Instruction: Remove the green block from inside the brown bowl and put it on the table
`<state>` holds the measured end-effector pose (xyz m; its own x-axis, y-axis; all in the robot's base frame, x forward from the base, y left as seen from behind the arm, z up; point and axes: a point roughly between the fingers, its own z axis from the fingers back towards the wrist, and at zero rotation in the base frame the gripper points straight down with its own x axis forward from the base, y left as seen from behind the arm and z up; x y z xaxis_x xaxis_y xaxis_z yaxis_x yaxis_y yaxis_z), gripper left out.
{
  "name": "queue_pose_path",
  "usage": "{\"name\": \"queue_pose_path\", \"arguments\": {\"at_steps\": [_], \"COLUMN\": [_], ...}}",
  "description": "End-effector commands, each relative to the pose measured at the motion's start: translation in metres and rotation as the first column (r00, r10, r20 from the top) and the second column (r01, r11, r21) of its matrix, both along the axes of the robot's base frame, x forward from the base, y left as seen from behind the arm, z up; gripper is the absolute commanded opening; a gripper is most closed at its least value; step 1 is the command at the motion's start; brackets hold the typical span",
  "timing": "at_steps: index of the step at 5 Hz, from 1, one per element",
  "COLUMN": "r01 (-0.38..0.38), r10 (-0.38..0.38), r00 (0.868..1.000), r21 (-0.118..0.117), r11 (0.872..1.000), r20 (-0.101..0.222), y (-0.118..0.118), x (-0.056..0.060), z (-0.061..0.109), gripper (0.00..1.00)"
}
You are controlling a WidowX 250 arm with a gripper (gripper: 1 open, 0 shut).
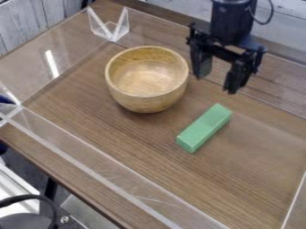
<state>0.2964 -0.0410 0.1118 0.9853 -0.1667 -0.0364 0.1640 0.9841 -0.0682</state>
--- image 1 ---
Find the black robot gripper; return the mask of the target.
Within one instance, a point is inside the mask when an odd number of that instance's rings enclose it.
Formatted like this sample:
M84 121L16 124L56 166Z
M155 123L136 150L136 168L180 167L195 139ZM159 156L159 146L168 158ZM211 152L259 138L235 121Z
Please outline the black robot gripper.
M223 90L235 94L244 87L251 74L258 71L266 47L251 38L254 22L267 25L255 18L256 0L211 0L209 28L188 24L189 58L197 80L211 72L212 57L232 66L225 74Z

